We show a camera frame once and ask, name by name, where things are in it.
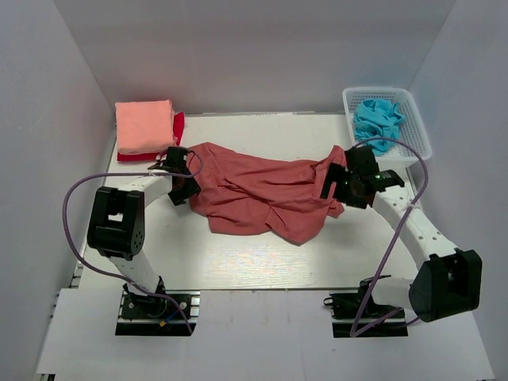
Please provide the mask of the dusty red t shirt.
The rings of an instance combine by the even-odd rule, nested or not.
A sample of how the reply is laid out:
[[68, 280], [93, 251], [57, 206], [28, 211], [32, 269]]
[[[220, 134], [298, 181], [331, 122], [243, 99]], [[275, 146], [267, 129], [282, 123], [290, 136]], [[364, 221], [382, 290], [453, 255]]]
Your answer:
[[330, 164], [345, 165], [343, 148], [316, 160], [269, 160], [206, 142], [189, 168], [201, 188], [190, 198], [193, 212], [206, 217], [212, 233], [252, 236], [273, 232], [300, 245], [317, 236], [343, 205], [321, 190]]

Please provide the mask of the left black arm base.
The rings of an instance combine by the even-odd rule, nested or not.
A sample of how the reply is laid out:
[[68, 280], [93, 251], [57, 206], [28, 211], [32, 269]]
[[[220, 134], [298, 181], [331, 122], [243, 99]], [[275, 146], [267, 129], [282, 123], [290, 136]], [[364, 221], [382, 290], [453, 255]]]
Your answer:
[[[200, 292], [168, 293], [184, 312], [192, 330], [198, 322]], [[124, 286], [117, 316], [118, 337], [190, 337], [191, 332], [178, 308], [167, 299], [133, 294]]]

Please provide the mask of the folded bright red t shirt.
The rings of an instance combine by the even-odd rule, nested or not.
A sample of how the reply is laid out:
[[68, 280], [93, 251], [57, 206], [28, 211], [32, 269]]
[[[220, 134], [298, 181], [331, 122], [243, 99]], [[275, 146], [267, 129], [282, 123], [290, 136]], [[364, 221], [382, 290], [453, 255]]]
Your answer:
[[[173, 134], [177, 146], [179, 146], [181, 143], [184, 127], [185, 127], [185, 113], [179, 112], [173, 118]], [[133, 162], [154, 161], [157, 155], [158, 155], [157, 152], [129, 154], [129, 155], [121, 154], [120, 152], [118, 152], [117, 162], [133, 163]]]

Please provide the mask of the white plastic mesh basket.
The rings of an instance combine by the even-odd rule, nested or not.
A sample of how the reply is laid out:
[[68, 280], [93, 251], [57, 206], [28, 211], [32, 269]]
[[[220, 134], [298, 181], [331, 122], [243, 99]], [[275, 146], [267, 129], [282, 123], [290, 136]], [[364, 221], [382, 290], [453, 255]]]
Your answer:
[[353, 144], [366, 141], [381, 168], [408, 168], [432, 156], [424, 123], [408, 90], [349, 87], [342, 93]]

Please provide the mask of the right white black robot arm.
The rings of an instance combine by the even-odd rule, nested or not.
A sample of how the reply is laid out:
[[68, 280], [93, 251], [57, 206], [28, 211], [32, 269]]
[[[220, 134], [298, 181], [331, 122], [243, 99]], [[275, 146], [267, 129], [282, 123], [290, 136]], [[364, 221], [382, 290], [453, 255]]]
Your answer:
[[344, 165], [329, 165], [321, 196], [358, 209], [371, 207], [394, 230], [389, 245], [401, 241], [418, 270], [414, 279], [376, 271], [362, 281], [356, 316], [381, 319], [412, 310], [421, 321], [431, 322], [477, 309], [483, 269], [477, 252], [460, 249], [439, 232], [402, 178], [380, 170], [370, 147], [350, 148], [345, 158]]

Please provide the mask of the folded salmon pink t shirt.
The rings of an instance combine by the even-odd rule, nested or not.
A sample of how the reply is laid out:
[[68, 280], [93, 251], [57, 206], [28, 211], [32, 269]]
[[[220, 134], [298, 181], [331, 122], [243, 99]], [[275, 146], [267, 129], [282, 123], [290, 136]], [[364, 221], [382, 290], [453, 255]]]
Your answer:
[[162, 152], [176, 145], [171, 101], [116, 102], [117, 150], [122, 155]]

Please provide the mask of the crumpled blue t shirt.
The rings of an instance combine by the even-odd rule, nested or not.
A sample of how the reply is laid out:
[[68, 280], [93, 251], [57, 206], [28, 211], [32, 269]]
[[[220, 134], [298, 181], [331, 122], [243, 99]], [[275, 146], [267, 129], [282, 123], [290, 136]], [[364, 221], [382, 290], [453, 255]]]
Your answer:
[[376, 156], [388, 153], [400, 137], [400, 125], [406, 120], [406, 116], [399, 110], [399, 103], [393, 103], [386, 99], [369, 98], [363, 100], [355, 110], [353, 124], [355, 127], [354, 137], [356, 142], [370, 140]]

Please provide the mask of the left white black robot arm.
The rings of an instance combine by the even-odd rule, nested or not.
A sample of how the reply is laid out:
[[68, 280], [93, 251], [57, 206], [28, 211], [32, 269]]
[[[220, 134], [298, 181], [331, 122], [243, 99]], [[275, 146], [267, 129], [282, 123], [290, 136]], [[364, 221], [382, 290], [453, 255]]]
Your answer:
[[147, 175], [121, 187], [100, 187], [95, 194], [87, 244], [116, 267], [128, 292], [143, 294], [140, 307], [152, 317], [166, 311], [168, 299], [164, 281], [143, 251], [145, 209], [163, 196], [180, 206], [200, 193], [191, 162], [202, 169], [202, 161], [193, 151], [170, 147], [148, 168]]

